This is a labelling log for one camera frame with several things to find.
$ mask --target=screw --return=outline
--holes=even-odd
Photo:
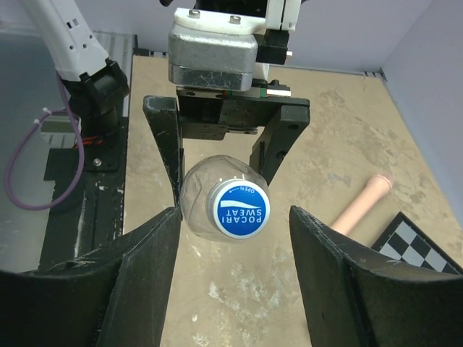
[[[232,24],[241,23],[241,17],[240,16],[230,16],[230,23]]]
[[[276,154],[276,158],[280,161],[283,161],[284,157],[286,157],[286,152],[284,150],[281,150]]]
[[[198,19],[201,16],[201,12],[199,12],[197,9],[191,9],[188,12],[188,17]]]

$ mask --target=black mount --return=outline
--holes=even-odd
[[[264,18],[267,0],[196,0],[195,9]]]
[[[277,81],[273,85],[268,86],[286,87]],[[250,166],[270,184],[284,156],[310,123],[306,99],[187,94],[179,95],[178,105],[176,98],[157,96],[147,96],[143,103],[177,205],[184,176],[184,138],[223,140],[227,132],[251,134],[265,127],[252,148]]]
[[[79,82],[63,81],[71,98],[72,112],[82,120],[82,136],[102,136],[116,132],[119,126],[117,106],[129,94],[127,76],[110,59],[106,67],[89,76],[80,76]]]
[[[284,65],[288,51],[289,33],[267,29],[265,35],[254,34],[258,42],[257,63]]]

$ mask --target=white wall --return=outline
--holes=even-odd
[[[341,71],[378,71],[432,0],[309,0],[302,5],[290,48],[291,65]],[[76,0],[94,30],[139,35],[140,46],[167,50],[176,7],[195,0]],[[28,23],[18,0],[0,1],[0,20]]]
[[[463,225],[463,1],[434,0],[388,57],[384,72]]]

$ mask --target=pocari sweat logo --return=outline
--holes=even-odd
[[[244,236],[259,229],[266,216],[262,195],[248,186],[231,188],[217,207],[218,222],[231,234]]]

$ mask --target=cable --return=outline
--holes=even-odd
[[[63,100],[64,110],[66,111],[66,113],[67,113],[67,115],[69,117],[69,121],[71,122],[72,129],[74,130],[75,136],[77,138],[77,147],[78,147],[78,150],[79,150],[79,163],[77,164],[77,171],[75,173],[75,176],[74,176],[71,184],[69,185],[69,187],[67,187],[66,191],[60,197],[56,198],[54,201],[52,201],[52,202],[50,202],[48,204],[36,205],[36,206],[28,205],[28,204],[25,204],[24,202],[20,201],[14,195],[14,192],[13,192],[13,189],[12,189],[12,182],[11,182],[11,180],[12,180],[12,172],[13,172],[14,164],[16,163],[16,160],[20,156],[20,153],[21,153],[23,147],[25,146],[27,141],[29,141],[29,139],[32,137],[34,132],[41,126],[43,121],[45,121],[47,119],[47,117],[49,117],[51,114],[56,114],[56,113],[62,113],[63,112],[63,110],[57,110],[57,111],[52,111],[52,112],[50,112],[48,110],[45,111],[45,113],[42,115],[42,117],[40,117],[39,119],[36,119],[34,121],[33,127],[30,128],[29,132],[26,134],[24,139],[22,139],[22,141],[19,143],[17,148],[14,150],[11,158],[8,161],[7,172],[5,173],[5,190],[7,191],[8,198],[11,200],[11,202],[13,204],[15,204],[16,206],[21,207],[21,208],[23,208],[25,210],[32,210],[32,211],[47,210],[47,209],[55,207],[58,204],[60,204],[61,202],[63,202],[63,200],[65,200],[71,194],[71,192],[74,190],[74,188],[77,186],[77,183],[79,182],[80,177],[82,176],[83,169],[84,169],[84,159],[85,159],[84,145],[83,145],[83,142],[82,142],[82,137],[80,135],[79,126],[78,126],[78,124],[76,122],[75,115],[72,113],[71,108],[69,106],[69,102],[68,102],[67,97],[66,97],[66,92],[64,91],[64,85],[63,85],[63,82],[61,81],[61,77],[59,76],[58,72],[56,73],[56,78],[58,79],[59,94],[61,95],[61,99]]]

